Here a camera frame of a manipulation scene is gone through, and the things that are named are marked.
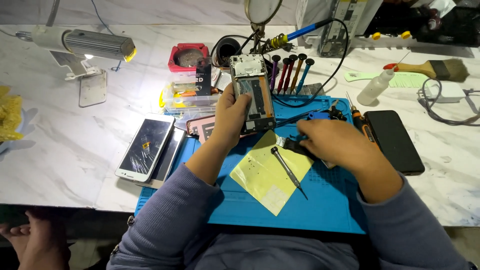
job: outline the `white charger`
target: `white charger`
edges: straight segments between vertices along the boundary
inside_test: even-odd
[[[432,81],[430,86],[425,87],[425,97],[428,99],[437,98],[439,88],[438,82]],[[442,82],[442,93],[436,103],[455,103],[465,97],[466,95],[458,83]]]

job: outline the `marble surface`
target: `marble surface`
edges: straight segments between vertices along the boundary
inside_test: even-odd
[[[243,0],[94,0],[102,20],[113,25],[250,25]],[[0,25],[44,24],[53,0],[6,0]],[[271,25],[295,25],[298,0],[283,0]],[[90,0],[60,0],[55,24],[99,24]]]
[[[31,25],[0,25],[3,30],[27,31]],[[73,26],[85,30],[95,25]],[[79,83],[64,81],[66,70],[35,44],[0,34],[0,84],[24,97],[28,115],[25,138],[0,155],[0,203],[133,212],[141,188],[118,179],[114,171],[147,112],[158,112],[158,96],[167,83],[167,59],[172,46],[203,42],[212,47],[227,34],[248,35],[248,26],[225,25],[112,25],[114,33],[133,37],[138,53],[118,72],[108,73],[108,98],[103,104],[78,107]],[[294,26],[269,26],[267,36],[288,33]],[[428,48],[411,52],[405,63],[461,56],[470,77],[463,88],[480,85],[477,49]],[[295,53],[308,52],[299,48]],[[353,49],[338,74],[325,87],[333,97],[355,100],[368,81],[347,83],[346,71],[380,72],[387,63],[401,59],[406,48]],[[286,57],[289,53],[277,51]],[[305,84],[324,82],[339,59],[314,58]],[[94,58],[92,64],[108,69],[117,62]],[[417,89],[389,88],[374,107],[357,104],[360,111],[395,110],[400,115],[426,171],[408,177],[411,185],[443,225],[480,225],[480,129],[449,126],[430,119],[418,104]],[[472,96],[477,106],[480,97]],[[472,116],[465,100],[438,104],[436,112],[449,119]]]

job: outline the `precision screwdriver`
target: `precision screwdriver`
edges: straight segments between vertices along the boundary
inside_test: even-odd
[[[296,188],[298,188],[302,192],[302,194],[305,196],[305,199],[308,200],[307,195],[305,195],[305,192],[303,192],[303,189],[301,188],[300,182],[298,181],[297,177],[293,174],[292,170],[290,170],[288,165],[283,160],[282,156],[280,156],[280,153],[278,152],[278,148],[272,147],[272,149],[270,149],[270,152],[272,152],[272,154],[276,157],[276,159],[280,162],[280,164],[282,164],[282,167],[287,172],[287,175],[288,177],[290,177],[290,180],[293,182]]]
[[[353,125],[361,132],[367,139],[373,143],[379,150],[380,148],[378,147],[377,142],[375,142],[375,139],[373,138],[372,131],[370,130],[370,127],[365,123],[365,118],[361,115],[360,111],[357,110],[357,107],[355,107],[352,103],[352,100],[350,99],[350,96],[347,93],[347,99],[348,102],[350,103],[350,111],[352,112],[352,118],[353,118]]]

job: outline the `paintbrush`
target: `paintbrush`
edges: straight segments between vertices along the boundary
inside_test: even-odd
[[[384,69],[392,69],[395,65],[395,71],[422,73],[441,81],[464,82],[470,75],[461,59],[429,60],[421,65],[393,63],[386,65]]]

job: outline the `phone frame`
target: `phone frame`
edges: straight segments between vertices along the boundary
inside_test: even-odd
[[[155,155],[152,166],[149,168],[147,174],[120,169],[120,166],[123,163],[123,160],[126,158],[127,153],[130,150],[130,147],[132,146],[133,141],[137,137],[138,132],[140,131],[140,128],[142,127],[142,125],[143,125],[143,123],[146,119],[170,123],[170,126],[167,129],[167,134],[165,135],[165,137],[162,141],[162,144],[161,144],[160,148],[158,149],[158,152]],[[127,150],[125,151],[125,154],[123,155],[123,158],[121,159],[117,169],[115,170],[115,175],[118,176],[118,177],[121,177],[121,178],[125,178],[125,179],[128,179],[128,180],[133,180],[133,181],[137,181],[137,182],[143,182],[144,183],[144,182],[149,181],[150,177],[152,176],[153,170],[155,169],[156,163],[158,162],[158,158],[160,157],[160,154],[162,153],[163,148],[165,147],[165,144],[166,144],[168,138],[171,135],[171,132],[173,130],[174,122],[175,122],[175,117],[173,117],[173,116],[158,114],[158,113],[147,113],[145,115],[145,118],[142,121],[142,123],[138,126],[138,129],[135,132],[135,135],[133,136],[133,138],[130,142],[130,145],[128,146]]]

